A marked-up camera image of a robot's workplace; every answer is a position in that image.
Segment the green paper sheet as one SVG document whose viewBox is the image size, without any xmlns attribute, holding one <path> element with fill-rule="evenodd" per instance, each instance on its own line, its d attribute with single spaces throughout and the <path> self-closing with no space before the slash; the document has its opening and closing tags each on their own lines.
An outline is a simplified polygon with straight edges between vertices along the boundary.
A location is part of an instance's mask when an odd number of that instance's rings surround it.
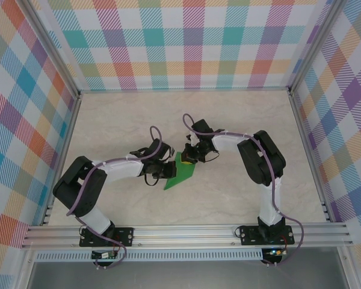
<svg viewBox="0 0 361 289">
<path fill-rule="evenodd" d="M 175 185 L 180 184 L 181 182 L 185 181 L 186 179 L 193 176 L 194 169 L 196 167 L 195 164 L 185 164 L 181 162 L 181 153 L 176 152 L 175 156 L 175 163 L 176 163 L 176 176 L 174 178 L 168 179 L 164 190 L 169 190 L 170 188 L 174 187 Z"/>
</svg>

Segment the grey metal panel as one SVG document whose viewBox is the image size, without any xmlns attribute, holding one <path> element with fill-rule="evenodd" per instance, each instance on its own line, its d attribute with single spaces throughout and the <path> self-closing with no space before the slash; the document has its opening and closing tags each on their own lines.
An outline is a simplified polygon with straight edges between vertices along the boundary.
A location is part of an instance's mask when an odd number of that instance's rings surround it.
<svg viewBox="0 0 361 289">
<path fill-rule="evenodd" d="M 349 289 L 334 267 L 283 269 L 258 263 L 37 263 L 27 289 Z"/>
</svg>

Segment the thin aluminium table edge rail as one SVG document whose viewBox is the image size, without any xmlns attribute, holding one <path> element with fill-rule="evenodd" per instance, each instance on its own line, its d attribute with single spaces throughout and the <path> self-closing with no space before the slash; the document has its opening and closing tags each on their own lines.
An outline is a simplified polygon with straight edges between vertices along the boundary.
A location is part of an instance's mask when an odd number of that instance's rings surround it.
<svg viewBox="0 0 361 289">
<path fill-rule="evenodd" d="M 243 87 L 243 88 L 175 88 L 175 89 L 127 89 L 127 90 L 81 90 L 80 94 L 104 94 L 104 93 L 165 93 L 165 92 L 237 92 L 237 91 L 284 91 L 287 92 L 289 87 Z"/>
</svg>

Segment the wide aluminium mounting rail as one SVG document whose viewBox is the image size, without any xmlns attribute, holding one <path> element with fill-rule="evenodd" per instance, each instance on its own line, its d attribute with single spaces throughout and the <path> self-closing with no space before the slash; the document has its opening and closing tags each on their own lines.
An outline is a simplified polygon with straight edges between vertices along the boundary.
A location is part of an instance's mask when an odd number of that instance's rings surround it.
<svg viewBox="0 0 361 289">
<path fill-rule="evenodd" d="M 80 226 L 33 226 L 22 249 L 80 249 Z M 135 225 L 132 249 L 223 249 L 239 248 L 238 225 Z M 343 223 L 304 224 L 302 247 L 348 247 L 351 234 Z"/>
</svg>

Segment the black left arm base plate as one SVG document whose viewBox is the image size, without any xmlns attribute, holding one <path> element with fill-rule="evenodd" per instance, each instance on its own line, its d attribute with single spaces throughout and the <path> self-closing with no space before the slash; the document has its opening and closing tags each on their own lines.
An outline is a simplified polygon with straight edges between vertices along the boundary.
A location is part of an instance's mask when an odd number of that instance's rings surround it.
<svg viewBox="0 0 361 289">
<path fill-rule="evenodd" d="M 80 247 L 113 247 L 114 243 L 107 241 L 104 238 L 101 238 L 93 234 L 88 228 L 82 228 L 79 232 L 79 246 Z M 125 245 L 126 247 L 132 246 L 132 241 L 134 237 L 134 228 L 118 228 L 110 227 L 108 228 L 102 236 L 118 241 L 119 243 Z"/>
</svg>

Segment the aluminium table side rail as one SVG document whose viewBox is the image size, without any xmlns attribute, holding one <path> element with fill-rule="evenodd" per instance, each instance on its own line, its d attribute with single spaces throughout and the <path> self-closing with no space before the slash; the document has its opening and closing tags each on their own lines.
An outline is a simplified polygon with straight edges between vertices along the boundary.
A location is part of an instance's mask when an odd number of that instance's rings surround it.
<svg viewBox="0 0 361 289">
<path fill-rule="evenodd" d="M 64 163 L 65 163 L 67 153 L 69 150 L 70 142 L 71 142 L 72 135 L 73 135 L 73 130 L 75 129 L 75 124 L 76 124 L 76 120 L 78 118 L 79 110 L 81 107 L 81 102 L 82 102 L 82 95 L 79 95 L 74 101 L 72 116 L 70 118 L 69 126 L 67 127 L 62 151 L 58 158 L 57 169 L 56 169 L 53 181 L 52 181 L 52 187 L 50 189 L 50 192 L 48 193 L 48 198 L 46 199 L 46 202 L 43 205 L 43 211 L 42 211 L 42 214 L 41 214 L 41 217 L 40 217 L 40 220 L 39 220 L 37 226 L 43 226 L 43 225 L 47 225 L 49 223 L 49 216 L 51 215 L 51 211 L 52 211 L 52 208 L 54 205 L 54 200 L 55 200 L 55 196 L 53 195 L 53 189 L 54 189 L 55 184 L 59 181 L 61 174 L 63 173 Z"/>
<path fill-rule="evenodd" d="M 305 151 L 308 163 L 309 163 L 310 171 L 313 176 L 313 180 L 314 180 L 315 187 L 316 187 L 316 190 L 319 195 L 319 199 L 321 201 L 322 208 L 324 210 L 326 220 L 328 222 L 335 222 L 335 216 L 333 214 L 332 208 L 329 206 L 330 203 L 327 198 L 324 185 L 322 183 L 321 174 L 319 172 L 319 169 L 316 166 L 315 157 L 314 157 L 314 153 L 312 151 L 311 143 L 305 132 L 303 119 L 299 112 L 296 100 L 290 91 L 288 91 L 288 98 L 289 98 L 289 102 L 291 104 L 292 112 L 293 112 L 293 115 L 294 115 L 294 118 L 295 118 L 295 121 L 297 124 L 297 128 L 298 128 L 298 131 L 299 131 L 299 134 L 301 137 L 301 141 L 303 143 L 304 151 Z"/>
</svg>

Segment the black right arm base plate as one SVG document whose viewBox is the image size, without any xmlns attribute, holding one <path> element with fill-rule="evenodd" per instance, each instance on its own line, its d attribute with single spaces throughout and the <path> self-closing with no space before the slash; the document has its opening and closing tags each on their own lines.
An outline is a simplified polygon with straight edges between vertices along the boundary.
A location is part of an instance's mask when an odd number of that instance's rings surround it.
<svg viewBox="0 0 361 289">
<path fill-rule="evenodd" d="M 276 246 L 295 244 L 291 226 L 283 226 L 281 228 L 272 228 L 267 226 L 240 226 L 239 236 L 243 246 Z"/>
</svg>

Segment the aluminium frame post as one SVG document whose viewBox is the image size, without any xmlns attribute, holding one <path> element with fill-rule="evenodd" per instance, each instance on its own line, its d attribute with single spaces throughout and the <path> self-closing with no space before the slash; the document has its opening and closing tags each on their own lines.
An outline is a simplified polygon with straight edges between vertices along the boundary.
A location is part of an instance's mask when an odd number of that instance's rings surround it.
<svg viewBox="0 0 361 289">
<path fill-rule="evenodd" d="M 348 0 L 318 0 L 303 33 L 286 88 L 293 98 Z"/>
<path fill-rule="evenodd" d="M 18 0 L 19 4 L 22 4 L 24 10 L 28 13 L 27 18 L 32 23 L 32 27 L 37 32 L 37 35 L 41 38 L 41 42 L 46 46 L 46 51 L 48 55 L 52 58 L 52 61 L 57 67 L 57 70 L 61 73 L 62 79 L 69 89 L 73 92 L 76 98 L 80 98 L 80 91 L 75 84 L 71 73 L 69 72 L 65 62 L 63 61 L 61 55 L 58 52 L 57 47 L 53 39 L 51 38 L 48 30 L 45 28 L 42 20 L 40 19 L 37 10 L 31 3 L 31 0 Z"/>
</svg>

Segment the aluminium frame leg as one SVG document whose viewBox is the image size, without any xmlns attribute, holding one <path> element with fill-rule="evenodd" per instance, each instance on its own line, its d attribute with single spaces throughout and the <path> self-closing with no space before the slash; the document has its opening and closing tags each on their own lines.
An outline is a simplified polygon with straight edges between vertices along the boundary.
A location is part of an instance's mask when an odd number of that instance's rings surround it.
<svg viewBox="0 0 361 289">
<path fill-rule="evenodd" d="M 349 289 L 361 289 L 357 271 L 354 266 L 351 251 L 348 247 L 338 247 L 338 254 L 341 259 L 342 268 L 347 280 Z"/>
<path fill-rule="evenodd" d="M 14 289 L 27 289 L 34 266 L 35 250 L 26 250 Z"/>
</svg>

